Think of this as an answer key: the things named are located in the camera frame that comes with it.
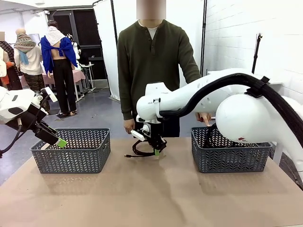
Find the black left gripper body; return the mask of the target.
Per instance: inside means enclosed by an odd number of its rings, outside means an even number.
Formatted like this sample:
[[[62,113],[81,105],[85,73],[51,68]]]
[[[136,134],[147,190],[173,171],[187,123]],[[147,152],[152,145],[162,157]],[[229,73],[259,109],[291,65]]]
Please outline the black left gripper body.
[[[30,105],[25,112],[25,129],[37,131],[39,129],[48,129],[47,123],[43,119],[48,115],[48,112],[35,105]]]

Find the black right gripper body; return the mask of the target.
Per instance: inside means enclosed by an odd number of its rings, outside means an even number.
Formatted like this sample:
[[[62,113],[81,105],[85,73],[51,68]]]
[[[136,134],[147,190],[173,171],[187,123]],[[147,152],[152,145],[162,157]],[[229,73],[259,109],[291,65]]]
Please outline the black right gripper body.
[[[150,138],[149,143],[164,143],[162,138],[163,135],[163,125],[162,123],[149,123],[150,126]]]

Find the person's right hand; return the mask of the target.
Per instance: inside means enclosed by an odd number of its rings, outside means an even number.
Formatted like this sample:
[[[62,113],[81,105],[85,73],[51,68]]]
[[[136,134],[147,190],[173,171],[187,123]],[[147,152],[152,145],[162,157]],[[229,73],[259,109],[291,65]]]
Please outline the person's right hand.
[[[124,129],[128,134],[131,134],[131,131],[135,130],[135,121],[133,118],[124,120]]]

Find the person's left hand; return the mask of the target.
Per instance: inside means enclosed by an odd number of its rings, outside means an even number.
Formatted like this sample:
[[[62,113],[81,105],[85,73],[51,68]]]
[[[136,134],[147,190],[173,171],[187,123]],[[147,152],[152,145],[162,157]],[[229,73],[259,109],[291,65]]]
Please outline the person's left hand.
[[[210,127],[211,114],[210,113],[195,113],[196,120],[199,122],[204,122],[207,127]]]

